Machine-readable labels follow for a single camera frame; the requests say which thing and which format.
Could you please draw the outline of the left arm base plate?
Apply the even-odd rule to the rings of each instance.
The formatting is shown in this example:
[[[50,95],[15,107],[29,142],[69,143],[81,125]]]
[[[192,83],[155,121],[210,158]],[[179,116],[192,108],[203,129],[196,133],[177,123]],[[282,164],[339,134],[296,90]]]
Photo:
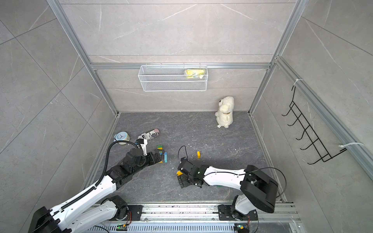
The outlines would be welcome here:
[[[117,221],[140,221],[142,211],[142,205],[128,205],[119,209],[114,219]]]

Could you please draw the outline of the cyan lego brick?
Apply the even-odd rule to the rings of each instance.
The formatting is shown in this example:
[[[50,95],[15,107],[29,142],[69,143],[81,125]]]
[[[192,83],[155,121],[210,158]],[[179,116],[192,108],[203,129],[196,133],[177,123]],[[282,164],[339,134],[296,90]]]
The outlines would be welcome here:
[[[167,161],[167,152],[164,152],[164,153],[163,153],[163,157],[164,157],[164,162],[167,163],[167,162],[168,162],[168,161]]]

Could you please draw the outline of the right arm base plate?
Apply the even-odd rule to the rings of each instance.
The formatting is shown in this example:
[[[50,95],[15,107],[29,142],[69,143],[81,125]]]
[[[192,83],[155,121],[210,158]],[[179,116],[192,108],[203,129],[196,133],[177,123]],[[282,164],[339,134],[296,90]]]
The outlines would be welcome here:
[[[235,210],[234,206],[232,205],[224,205],[220,204],[218,206],[218,215],[219,215],[219,220],[220,221],[248,221],[248,220],[253,220],[256,221],[258,220],[258,215],[256,210],[250,211],[248,214],[242,214]]]

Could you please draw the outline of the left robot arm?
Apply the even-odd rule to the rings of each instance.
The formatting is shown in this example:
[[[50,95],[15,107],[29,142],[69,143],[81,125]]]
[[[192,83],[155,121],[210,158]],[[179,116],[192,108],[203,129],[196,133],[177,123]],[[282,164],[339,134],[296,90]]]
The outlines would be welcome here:
[[[104,170],[98,181],[69,200],[50,209],[42,207],[35,211],[30,233],[81,233],[96,224],[109,220],[132,219],[127,202],[120,196],[110,194],[132,180],[133,176],[148,166],[160,163],[164,151],[148,152],[146,142],[137,140],[115,166],[108,168],[105,158]]]

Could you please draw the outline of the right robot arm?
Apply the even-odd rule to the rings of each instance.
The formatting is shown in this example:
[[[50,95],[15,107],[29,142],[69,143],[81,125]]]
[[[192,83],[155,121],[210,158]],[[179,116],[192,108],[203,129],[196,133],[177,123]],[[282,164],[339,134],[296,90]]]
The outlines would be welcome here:
[[[223,212],[227,217],[242,219],[257,209],[270,214],[275,212],[276,199],[282,196],[282,193],[278,193],[278,182],[263,172],[267,169],[280,171],[274,167],[259,169],[253,165],[240,170],[225,170],[209,165],[198,167],[193,165],[186,155],[180,159],[177,178],[181,188],[190,185],[202,188],[207,185],[241,191],[242,194],[237,195],[231,205],[220,207],[225,208]]]

